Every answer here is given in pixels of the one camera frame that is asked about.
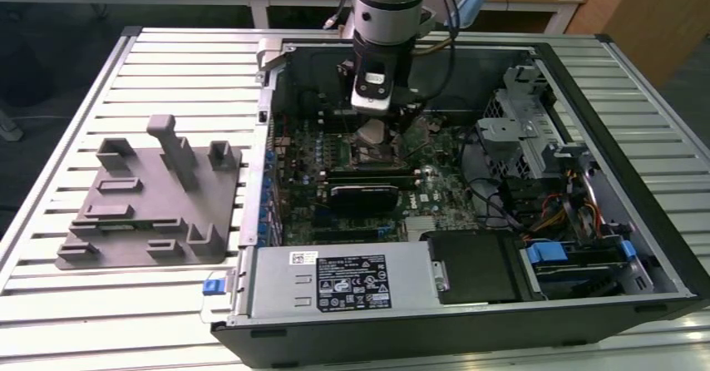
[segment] blue drive latch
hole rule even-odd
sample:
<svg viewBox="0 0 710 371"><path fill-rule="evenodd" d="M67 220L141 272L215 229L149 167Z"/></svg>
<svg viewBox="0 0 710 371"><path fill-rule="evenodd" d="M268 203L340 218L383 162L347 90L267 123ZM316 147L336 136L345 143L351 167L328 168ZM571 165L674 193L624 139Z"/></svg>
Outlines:
<svg viewBox="0 0 710 371"><path fill-rule="evenodd" d="M567 252L559 242L536 242L527 249L530 263L567 261Z"/></svg>

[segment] metal panel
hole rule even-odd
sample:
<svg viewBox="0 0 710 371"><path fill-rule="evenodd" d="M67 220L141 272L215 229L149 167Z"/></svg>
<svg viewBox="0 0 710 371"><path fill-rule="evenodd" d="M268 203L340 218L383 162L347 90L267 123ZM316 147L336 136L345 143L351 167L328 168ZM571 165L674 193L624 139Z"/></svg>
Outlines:
<svg viewBox="0 0 710 371"><path fill-rule="evenodd" d="M57 150L56 167L45 171L44 179L53 176L49 185L34 188L22 207L28 222L16 222L2 240L0 249L12 254L2 256L9 263L0 272L0 277L10 273L6 284L0 278L0 319L9 323L0 328L0 362L10 363L2 369L247 370L233 354L215 343L200 319L200 282L212 273L235 267L233 255L220 265L99 271L61 271L53 259L68 221L93 180L97 164L92 151L104 137L127 136L131 145L155 147L155 139L141 132L141 123L153 113L173 112L177 129L192 146L228 139L245 151L243 161L249 162L253 133L245 120L253 117L260 91L245 88L241 84L249 81L241 77L256 72L256 42L275 35L332 37L320 31L145 29L131 48L129 64L107 65L101 75L120 76L117 84L125 88L116 89L112 77L100 77L95 91L101 95L89 93L87 122L80 114L75 125L81 130L64 144L67 156ZM431 39L442 36L443 33L434 33ZM463 34L460 40L540 41L552 45L694 253L710 269L707 158L634 70L618 62L591 36ZM159 78L141 82L132 78L139 76ZM183 86L177 84L185 81L183 77L204 78ZM578 136L575 127L568 129ZM247 186L239 188L235 198L235 226L243 211L239 206L248 200L249 182L243 181ZM232 232L232 242L239 240L239 234L237 230ZM227 309L219 301L211 307L217 313ZM343 364L328 369L703 369L708 352L699 344L706 343L710 316L699 312L644 324L598 344Z"/></svg>

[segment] circuit board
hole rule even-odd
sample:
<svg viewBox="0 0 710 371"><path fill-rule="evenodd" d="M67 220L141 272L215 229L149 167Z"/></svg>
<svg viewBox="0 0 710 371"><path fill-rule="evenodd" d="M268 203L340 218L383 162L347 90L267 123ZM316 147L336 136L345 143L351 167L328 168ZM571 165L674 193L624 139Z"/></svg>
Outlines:
<svg viewBox="0 0 710 371"><path fill-rule="evenodd" d="M348 135L328 133L320 127L319 123L305 120L295 128L292 126L288 137L276 140L279 196L284 198L280 208L283 245L360 243L359 231L369 237L376 236L376 242L407 241L412 239L407 219L430 220L432 230L478 227L471 193L455 162L456 127L439 128L424 117L412 123L397 138L397 150L407 154L402 163L414 169L416 186L399 191L391 213L353 218L329 216L328 206L319 200L324 196L319 174L352 168Z"/></svg>

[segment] white label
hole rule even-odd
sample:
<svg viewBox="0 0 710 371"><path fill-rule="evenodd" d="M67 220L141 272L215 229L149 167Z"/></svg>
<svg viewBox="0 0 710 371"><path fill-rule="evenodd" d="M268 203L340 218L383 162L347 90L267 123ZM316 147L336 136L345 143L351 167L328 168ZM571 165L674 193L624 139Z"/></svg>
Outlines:
<svg viewBox="0 0 710 371"><path fill-rule="evenodd" d="M384 82L384 74L365 73L364 80L371 84L381 84Z"/></svg>
<svg viewBox="0 0 710 371"><path fill-rule="evenodd" d="M315 265L319 252L291 252L288 255L289 265Z"/></svg>
<svg viewBox="0 0 710 371"><path fill-rule="evenodd" d="M389 294L373 294L372 295L372 300L388 300L389 299Z"/></svg>

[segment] table leg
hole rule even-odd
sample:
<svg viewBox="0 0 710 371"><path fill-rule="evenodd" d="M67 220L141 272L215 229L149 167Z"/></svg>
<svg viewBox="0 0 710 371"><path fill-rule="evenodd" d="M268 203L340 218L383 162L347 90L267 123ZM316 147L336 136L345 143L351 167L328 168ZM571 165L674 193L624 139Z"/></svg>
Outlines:
<svg viewBox="0 0 710 371"><path fill-rule="evenodd" d="M268 28L268 0L251 0L253 28Z"/></svg>
<svg viewBox="0 0 710 371"><path fill-rule="evenodd" d="M575 15L578 3L564 3L559 5L556 12L552 14L552 18L544 28L544 34L564 34L567 30L568 22Z"/></svg>

